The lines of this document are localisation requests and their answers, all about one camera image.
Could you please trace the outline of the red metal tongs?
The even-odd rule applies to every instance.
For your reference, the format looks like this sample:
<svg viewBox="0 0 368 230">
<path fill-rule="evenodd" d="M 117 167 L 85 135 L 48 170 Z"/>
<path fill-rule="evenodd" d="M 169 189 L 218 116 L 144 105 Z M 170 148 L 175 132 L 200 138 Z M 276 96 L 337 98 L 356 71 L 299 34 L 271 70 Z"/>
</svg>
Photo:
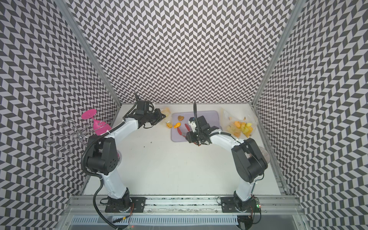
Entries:
<svg viewBox="0 0 368 230">
<path fill-rule="evenodd" d="M 185 124 L 184 126 L 179 126 L 176 128 L 178 134 L 185 138 L 185 140 L 188 143 L 192 143 L 197 146 L 201 146 L 197 134 L 195 134 L 193 131 L 191 131 L 190 126 L 188 124 Z"/>
</svg>

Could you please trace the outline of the lavender plastic tray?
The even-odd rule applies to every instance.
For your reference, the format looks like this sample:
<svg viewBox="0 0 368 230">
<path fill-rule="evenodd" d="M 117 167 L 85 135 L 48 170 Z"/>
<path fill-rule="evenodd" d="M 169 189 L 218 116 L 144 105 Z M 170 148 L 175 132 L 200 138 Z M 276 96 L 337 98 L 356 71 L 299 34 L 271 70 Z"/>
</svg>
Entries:
<svg viewBox="0 0 368 230">
<path fill-rule="evenodd" d="M 179 129 L 182 134 L 186 134 L 188 129 L 186 128 L 185 124 L 187 124 L 191 130 L 191 126 L 189 124 L 189 120 L 194 117 L 194 112 L 178 112 L 172 114 L 172 123 L 176 125 L 178 122 L 181 123 Z M 221 129 L 220 121 L 219 121 L 219 114 L 217 111 L 210 110 L 210 111 L 198 111 L 197 112 L 197 119 L 200 125 L 204 124 L 203 119 L 206 120 L 209 127 L 218 127 Z M 171 140 L 173 142 L 186 142 L 185 136 L 182 136 L 177 131 L 177 128 L 171 129 Z"/>
</svg>

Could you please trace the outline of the orange fish shaped cookie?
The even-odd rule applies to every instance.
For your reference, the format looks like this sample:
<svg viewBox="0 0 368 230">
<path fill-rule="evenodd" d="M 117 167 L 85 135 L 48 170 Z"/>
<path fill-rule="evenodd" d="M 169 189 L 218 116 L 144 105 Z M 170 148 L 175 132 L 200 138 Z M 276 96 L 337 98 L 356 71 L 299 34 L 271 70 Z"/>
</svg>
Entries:
<svg viewBox="0 0 368 230">
<path fill-rule="evenodd" d="M 178 123 L 176 123 L 175 125 L 174 125 L 174 127 L 173 128 L 179 128 L 181 126 L 181 123 L 180 122 L 178 122 Z"/>
</svg>

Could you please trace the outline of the duck print resealable bag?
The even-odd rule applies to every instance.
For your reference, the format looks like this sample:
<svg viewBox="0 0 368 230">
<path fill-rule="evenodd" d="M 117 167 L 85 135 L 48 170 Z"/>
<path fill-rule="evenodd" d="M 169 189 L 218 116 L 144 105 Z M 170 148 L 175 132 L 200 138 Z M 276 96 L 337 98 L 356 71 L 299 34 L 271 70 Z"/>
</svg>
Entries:
<svg viewBox="0 0 368 230">
<path fill-rule="evenodd" d="M 253 125 L 246 117 L 244 117 L 243 121 L 241 122 L 240 130 L 242 134 L 246 136 L 246 138 L 250 138 L 255 130 L 255 125 Z"/>
</svg>

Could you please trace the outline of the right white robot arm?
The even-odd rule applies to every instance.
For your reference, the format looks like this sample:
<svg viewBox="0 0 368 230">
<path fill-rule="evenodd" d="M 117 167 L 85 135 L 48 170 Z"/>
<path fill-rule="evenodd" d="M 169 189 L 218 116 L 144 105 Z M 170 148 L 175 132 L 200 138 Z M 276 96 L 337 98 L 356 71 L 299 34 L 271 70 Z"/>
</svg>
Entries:
<svg viewBox="0 0 368 230">
<path fill-rule="evenodd" d="M 255 201 L 253 191 L 257 181 L 261 180 L 270 162 L 270 154 L 249 138 L 240 140 L 216 126 L 210 126 L 204 116 L 189 119 L 190 130 L 186 140 L 197 146 L 215 144 L 232 154 L 240 183 L 233 195 L 233 201 L 239 212 L 247 212 Z"/>
</svg>

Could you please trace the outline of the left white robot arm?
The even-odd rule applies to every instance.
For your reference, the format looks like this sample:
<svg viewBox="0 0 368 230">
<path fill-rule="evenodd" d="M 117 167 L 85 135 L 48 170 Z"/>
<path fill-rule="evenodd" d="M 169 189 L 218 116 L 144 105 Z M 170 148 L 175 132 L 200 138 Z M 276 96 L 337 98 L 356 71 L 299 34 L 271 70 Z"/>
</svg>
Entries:
<svg viewBox="0 0 368 230">
<path fill-rule="evenodd" d="M 157 125 L 166 118 L 150 101 L 138 100 L 123 117 L 123 121 L 104 134 L 89 137 L 87 148 L 81 158 L 81 168 L 89 176 L 97 177 L 108 192 L 106 212 L 132 210 L 129 189 L 123 184 L 117 167 L 121 156 L 117 142 L 146 123 Z"/>
</svg>

